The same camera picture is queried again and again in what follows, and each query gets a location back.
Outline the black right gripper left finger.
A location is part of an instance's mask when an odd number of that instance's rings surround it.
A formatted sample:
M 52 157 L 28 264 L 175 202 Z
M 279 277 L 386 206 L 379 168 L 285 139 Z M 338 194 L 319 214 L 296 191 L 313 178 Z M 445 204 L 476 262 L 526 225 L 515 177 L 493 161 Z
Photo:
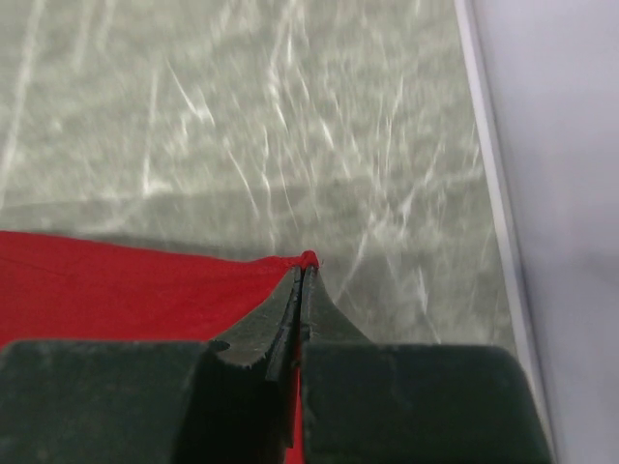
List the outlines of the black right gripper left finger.
M 5 463 L 280 463 L 301 269 L 205 342 L 28 340 L 1 355 Z

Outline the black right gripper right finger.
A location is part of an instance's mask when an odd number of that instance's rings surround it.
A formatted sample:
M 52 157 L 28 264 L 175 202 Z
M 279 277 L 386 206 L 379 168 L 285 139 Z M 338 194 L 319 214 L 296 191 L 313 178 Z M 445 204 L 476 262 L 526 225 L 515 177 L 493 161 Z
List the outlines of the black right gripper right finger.
M 488 345 L 374 343 L 314 267 L 301 294 L 308 463 L 548 463 L 518 361 Z

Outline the red t shirt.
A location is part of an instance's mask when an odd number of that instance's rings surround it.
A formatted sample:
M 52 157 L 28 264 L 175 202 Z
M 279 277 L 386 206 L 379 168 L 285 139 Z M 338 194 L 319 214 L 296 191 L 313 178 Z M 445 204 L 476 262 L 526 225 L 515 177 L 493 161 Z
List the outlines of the red t shirt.
M 25 232 L 1 235 L 1 355 L 28 340 L 205 342 L 262 304 L 314 252 L 249 262 Z M 292 443 L 303 461 L 298 343 Z

